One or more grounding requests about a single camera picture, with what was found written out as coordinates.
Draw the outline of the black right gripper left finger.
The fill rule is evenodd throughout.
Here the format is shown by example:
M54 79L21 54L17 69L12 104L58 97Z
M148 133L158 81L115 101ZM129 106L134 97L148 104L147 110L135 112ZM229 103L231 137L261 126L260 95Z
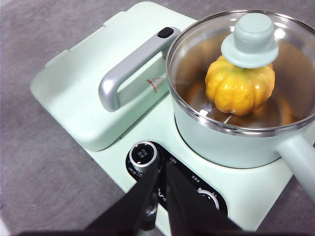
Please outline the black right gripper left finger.
M158 165L154 162L118 202L86 229L101 232L140 232L154 229L158 209L157 181Z

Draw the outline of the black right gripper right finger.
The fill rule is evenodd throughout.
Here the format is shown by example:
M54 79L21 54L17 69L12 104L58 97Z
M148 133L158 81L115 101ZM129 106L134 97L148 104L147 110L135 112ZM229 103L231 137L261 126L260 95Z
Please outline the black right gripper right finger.
M166 164L167 211L173 233L240 233L243 230L174 167Z

